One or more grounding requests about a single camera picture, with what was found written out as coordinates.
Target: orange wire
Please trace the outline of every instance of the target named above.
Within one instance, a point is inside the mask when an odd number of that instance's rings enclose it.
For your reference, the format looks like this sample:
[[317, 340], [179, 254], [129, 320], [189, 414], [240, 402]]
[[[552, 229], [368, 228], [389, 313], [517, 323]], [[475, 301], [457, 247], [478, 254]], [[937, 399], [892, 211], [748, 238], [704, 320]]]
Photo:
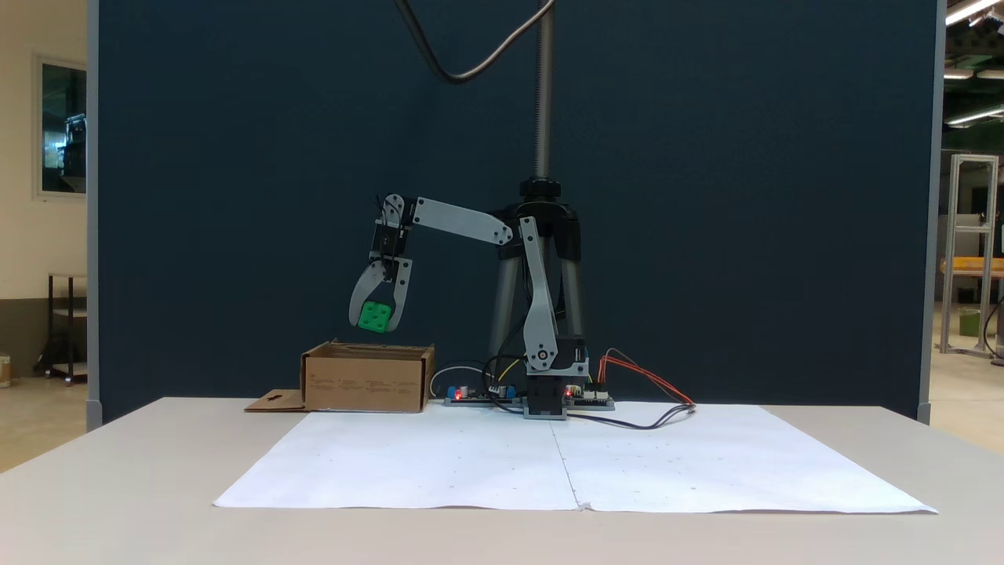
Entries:
[[[623, 357], [624, 359], [626, 359], [626, 361], [622, 361], [620, 359], [616, 359], [614, 357], [611, 357], [610, 356], [611, 352], [615, 352], [620, 357]], [[671, 396], [672, 396], [672, 393], [676, 393], [677, 395], [679, 395], [680, 398], [682, 398], [683, 400], [685, 400], [686, 403], [688, 403], [688, 404], [693, 404], [694, 403], [694, 401], [691, 400], [689, 396], [687, 396], [683, 392], [680, 392], [680, 390], [677, 387], [675, 387], [672, 384], [668, 383], [666, 380], [664, 380], [659, 375], [653, 373], [652, 371], [649, 371], [648, 369], [643, 368], [641, 365], [639, 365], [638, 363], [636, 363], [634, 359], [632, 359], [631, 357], [628, 357], [626, 355], [624, 355], [624, 353], [622, 351], [620, 351], [618, 349], [615, 349], [615, 348], [612, 348], [612, 347], [610, 349], [607, 349], [606, 350], [606, 354], [603, 355], [602, 357], [600, 357], [600, 359], [599, 359], [599, 372], [596, 375], [596, 382], [606, 382], [606, 363], [607, 362], [612, 362], [614, 365], [618, 365], [620, 367], [624, 367], [625, 369], [631, 369], [631, 370], [633, 370], [633, 371], [635, 371], [637, 373], [641, 373], [642, 375], [645, 375], [654, 384], [656, 384], [657, 386], [659, 386], [661, 389], [664, 389], [664, 391], [667, 392], [668, 394], [670, 394]]]

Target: tripod leg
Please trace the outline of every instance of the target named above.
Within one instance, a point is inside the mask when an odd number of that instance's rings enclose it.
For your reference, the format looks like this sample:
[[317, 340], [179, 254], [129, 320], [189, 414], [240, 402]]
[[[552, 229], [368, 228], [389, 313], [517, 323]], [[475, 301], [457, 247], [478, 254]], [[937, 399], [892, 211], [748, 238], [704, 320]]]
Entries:
[[[498, 355], [499, 349], [502, 348], [510, 332], [509, 326], [512, 325], [512, 298], [516, 293], [516, 284], [519, 281], [520, 262], [521, 257], [519, 256], [502, 259], [499, 262], [499, 280], [495, 291], [495, 308], [492, 312], [491, 337], [488, 341], [489, 357]], [[494, 365], [489, 367], [492, 374], [498, 375], [500, 363], [501, 360], [496, 360]]]
[[544, 272], [547, 273], [547, 279], [553, 280], [553, 272], [551, 271], [551, 238], [542, 235], [540, 237], [540, 254], [544, 258]]
[[565, 320], [568, 333], [585, 337], [582, 315], [582, 265], [578, 261], [561, 259], [561, 285], [565, 294]]

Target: cardboard box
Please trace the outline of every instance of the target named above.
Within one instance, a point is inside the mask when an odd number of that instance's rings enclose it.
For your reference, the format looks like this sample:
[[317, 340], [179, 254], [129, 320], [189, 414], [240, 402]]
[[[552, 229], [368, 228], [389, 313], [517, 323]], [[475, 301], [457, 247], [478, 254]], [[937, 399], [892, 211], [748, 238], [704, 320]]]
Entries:
[[300, 357], [300, 389], [273, 390], [249, 412], [421, 412], [436, 371], [436, 350], [323, 343]]

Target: wall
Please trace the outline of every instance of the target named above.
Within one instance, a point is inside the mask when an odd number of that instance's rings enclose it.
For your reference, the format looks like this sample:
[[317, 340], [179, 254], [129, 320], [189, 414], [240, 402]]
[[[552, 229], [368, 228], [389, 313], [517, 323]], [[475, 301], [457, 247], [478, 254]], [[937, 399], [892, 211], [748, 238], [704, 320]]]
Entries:
[[968, 153], [1004, 152], [1004, 124], [987, 121], [969, 127], [949, 129], [945, 131], [944, 147], [946, 150]]
[[45, 343], [47, 273], [86, 261], [83, 200], [32, 199], [32, 55], [84, 62], [86, 32], [85, 0], [0, 2], [0, 351], [21, 376]]
[[[937, 2], [558, 5], [553, 174], [583, 218], [593, 356], [620, 347], [700, 401], [916, 415]], [[453, 69], [527, 14], [417, 10]], [[413, 235], [394, 334], [345, 310], [375, 193], [518, 198], [532, 40], [450, 87], [389, 0], [102, 0], [99, 57], [105, 419], [293, 386], [298, 354], [333, 337], [485, 356], [482, 243]], [[896, 143], [862, 154], [883, 131]]]

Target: white table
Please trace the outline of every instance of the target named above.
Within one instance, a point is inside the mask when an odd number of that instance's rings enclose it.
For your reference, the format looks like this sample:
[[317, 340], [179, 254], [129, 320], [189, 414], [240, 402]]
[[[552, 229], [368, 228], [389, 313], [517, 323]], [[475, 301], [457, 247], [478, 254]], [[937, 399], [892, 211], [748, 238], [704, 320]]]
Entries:
[[0, 563], [1004, 563], [1004, 458], [880, 408], [768, 407], [941, 515], [215, 508], [304, 417], [249, 402], [166, 398], [0, 475]]

